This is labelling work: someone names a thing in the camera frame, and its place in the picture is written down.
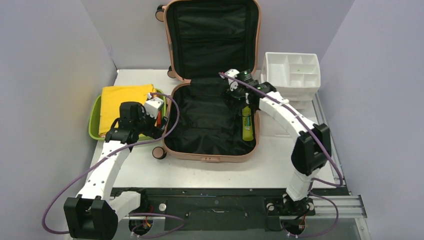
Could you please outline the white plastic drawer organizer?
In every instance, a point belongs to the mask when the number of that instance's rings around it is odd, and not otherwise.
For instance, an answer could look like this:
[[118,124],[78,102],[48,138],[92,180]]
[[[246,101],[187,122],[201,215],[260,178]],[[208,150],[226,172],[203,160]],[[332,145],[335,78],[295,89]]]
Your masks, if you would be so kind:
[[321,70],[315,53],[266,52],[260,82],[271,83],[292,107],[317,123],[312,103],[321,87]]

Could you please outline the pink hard-shell suitcase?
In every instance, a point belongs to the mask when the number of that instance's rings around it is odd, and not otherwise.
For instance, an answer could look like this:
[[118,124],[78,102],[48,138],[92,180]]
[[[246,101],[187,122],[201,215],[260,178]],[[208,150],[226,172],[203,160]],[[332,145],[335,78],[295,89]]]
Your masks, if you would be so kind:
[[179,80],[168,101],[164,150],[177,159],[242,163],[259,143],[242,138],[242,116],[224,103],[229,88],[220,77],[230,69],[257,68],[261,10],[254,0],[173,0],[156,8],[167,36],[167,75]]

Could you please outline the green plastic tray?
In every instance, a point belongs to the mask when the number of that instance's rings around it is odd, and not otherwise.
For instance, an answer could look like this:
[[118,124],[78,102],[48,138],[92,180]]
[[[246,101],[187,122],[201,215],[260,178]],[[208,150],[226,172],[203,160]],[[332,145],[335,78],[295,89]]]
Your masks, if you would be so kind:
[[[156,88],[156,92],[164,94],[164,92],[161,89]],[[104,141],[104,136],[99,135],[99,126],[100,126],[100,112],[101,112],[101,95],[99,95],[92,106],[91,115],[89,118],[88,123],[88,134],[90,137],[97,141]],[[167,112],[167,99],[164,96],[161,96],[161,98],[164,100],[165,105],[161,109],[161,116],[166,117]],[[138,141],[147,141],[150,140],[151,137],[145,136],[145,135],[139,135]]]

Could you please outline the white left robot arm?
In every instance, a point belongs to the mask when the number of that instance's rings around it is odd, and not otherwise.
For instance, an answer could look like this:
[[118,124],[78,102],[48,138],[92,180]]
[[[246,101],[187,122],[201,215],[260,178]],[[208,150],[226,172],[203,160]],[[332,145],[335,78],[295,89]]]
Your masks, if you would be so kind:
[[66,199],[63,209],[69,234],[74,239],[111,240],[120,220],[133,211],[143,215],[149,209],[149,201],[137,191],[127,191],[115,199],[111,192],[119,171],[139,136],[159,139],[168,119],[163,117],[157,126],[157,118],[165,102],[153,97],[145,103],[123,102],[119,116],[106,133],[100,158],[76,197]]

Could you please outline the small green bottle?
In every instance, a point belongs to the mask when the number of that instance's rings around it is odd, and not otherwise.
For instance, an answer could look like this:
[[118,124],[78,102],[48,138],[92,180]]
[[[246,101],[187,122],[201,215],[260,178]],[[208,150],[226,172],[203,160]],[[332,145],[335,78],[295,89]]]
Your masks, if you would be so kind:
[[251,109],[248,106],[246,106],[241,110],[241,114],[242,114],[242,139],[244,141],[250,142],[254,139]]

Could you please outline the yellow box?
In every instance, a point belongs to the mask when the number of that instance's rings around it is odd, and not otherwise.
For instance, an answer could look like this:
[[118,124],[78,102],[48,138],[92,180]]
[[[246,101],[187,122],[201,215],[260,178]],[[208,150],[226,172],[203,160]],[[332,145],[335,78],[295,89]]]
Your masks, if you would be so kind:
[[107,86],[102,89],[100,97],[98,134],[105,137],[112,123],[120,116],[120,105],[123,102],[144,104],[148,93],[156,93],[153,84]]

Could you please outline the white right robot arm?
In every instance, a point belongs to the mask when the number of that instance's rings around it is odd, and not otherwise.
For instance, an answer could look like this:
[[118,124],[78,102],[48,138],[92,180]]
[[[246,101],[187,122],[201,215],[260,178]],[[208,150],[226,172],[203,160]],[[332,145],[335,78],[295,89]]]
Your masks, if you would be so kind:
[[329,127],[304,117],[271,83],[253,79],[250,70],[230,69],[219,75],[229,85],[223,93],[227,105],[266,113],[294,140],[290,156],[294,171],[282,207],[289,214],[296,213],[308,197],[314,178],[331,158]]

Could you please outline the red snack bag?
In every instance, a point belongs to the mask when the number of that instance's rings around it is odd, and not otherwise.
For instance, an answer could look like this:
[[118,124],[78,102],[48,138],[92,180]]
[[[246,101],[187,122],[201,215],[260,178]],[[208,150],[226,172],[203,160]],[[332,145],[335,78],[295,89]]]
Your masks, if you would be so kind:
[[162,125],[162,116],[163,116],[162,112],[159,111],[157,118],[156,118],[156,127],[158,127],[158,128],[160,128],[161,125]]

